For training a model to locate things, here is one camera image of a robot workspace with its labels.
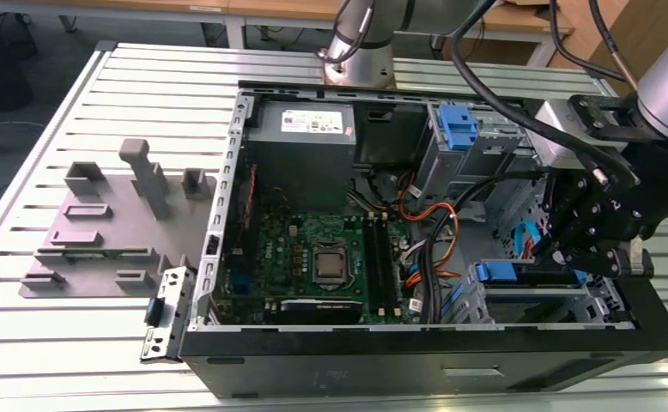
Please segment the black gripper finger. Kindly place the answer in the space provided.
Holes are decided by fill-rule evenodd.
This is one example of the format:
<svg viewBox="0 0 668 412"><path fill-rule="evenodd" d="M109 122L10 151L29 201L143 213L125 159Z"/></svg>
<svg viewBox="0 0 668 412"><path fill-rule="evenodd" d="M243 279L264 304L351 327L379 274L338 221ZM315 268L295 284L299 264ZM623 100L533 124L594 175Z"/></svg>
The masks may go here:
<svg viewBox="0 0 668 412"><path fill-rule="evenodd" d="M586 173L555 171L547 178L543 209L545 234L538 241L538 262L559 264L587 273L617 273L615 248L598 238L598 222L606 214L605 193Z"/></svg>
<svg viewBox="0 0 668 412"><path fill-rule="evenodd" d="M650 279L654 276L654 264L641 238L622 242L618 246L621 276Z"/></svg>

